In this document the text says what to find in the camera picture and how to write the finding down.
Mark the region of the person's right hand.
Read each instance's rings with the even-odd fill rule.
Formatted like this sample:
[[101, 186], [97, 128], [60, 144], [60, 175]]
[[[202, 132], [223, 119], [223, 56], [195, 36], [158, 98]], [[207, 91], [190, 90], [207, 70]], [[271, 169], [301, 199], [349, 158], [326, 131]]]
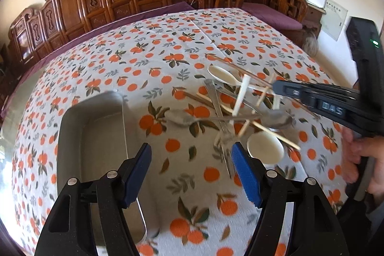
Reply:
[[367, 192], [372, 194], [377, 206], [383, 202], [384, 186], [384, 139], [383, 137], [357, 138], [351, 129], [342, 128], [342, 177], [347, 183], [358, 179], [357, 165], [362, 157], [376, 159], [373, 176]]

